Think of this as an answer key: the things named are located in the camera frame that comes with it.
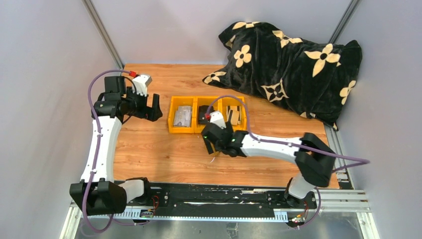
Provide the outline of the yellow leather card holder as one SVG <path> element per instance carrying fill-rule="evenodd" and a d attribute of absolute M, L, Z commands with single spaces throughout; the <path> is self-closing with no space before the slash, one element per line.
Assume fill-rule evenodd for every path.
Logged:
<path fill-rule="evenodd" d="M 219 156 L 220 155 L 220 151 L 215 151 L 212 155 L 213 155 L 213 157 L 217 157 L 217 156 Z"/>

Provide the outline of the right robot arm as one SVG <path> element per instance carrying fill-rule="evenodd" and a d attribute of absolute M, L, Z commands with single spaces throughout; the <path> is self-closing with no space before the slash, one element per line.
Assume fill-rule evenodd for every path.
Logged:
<path fill-rule="evenodd" d="M 334 152 L 313 133 L 277 138 L 209 123 L 201 135 L 209 154 L 220 152 L 230 157 L 267 157 L 297 166 L 299 172 L 289 180 L 282 197 L 282 202 L 291 208 L 302 204 L 315 187 L 325 188 L 330 183 Z"/>

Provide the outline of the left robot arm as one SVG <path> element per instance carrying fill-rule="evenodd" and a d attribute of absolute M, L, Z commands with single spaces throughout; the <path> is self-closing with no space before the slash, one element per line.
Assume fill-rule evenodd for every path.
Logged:
<path fill-rule="evenodd" d="M 156 121 L 162 117 L 159 95 L 147 106 L 147 74 L 135 75 L 127 86 L 125 76 L 104 78 L 105 90 L 93 104 L 93 137 L 86 167 L 78 183 L 71 184 L 70 196 L 88 216 L 122 213 L 131 201 L 141 206 L 152 202 L 152 190 L 145 177 L 116 184 L 113 164 L 116 143 L 125 116 Z"/>

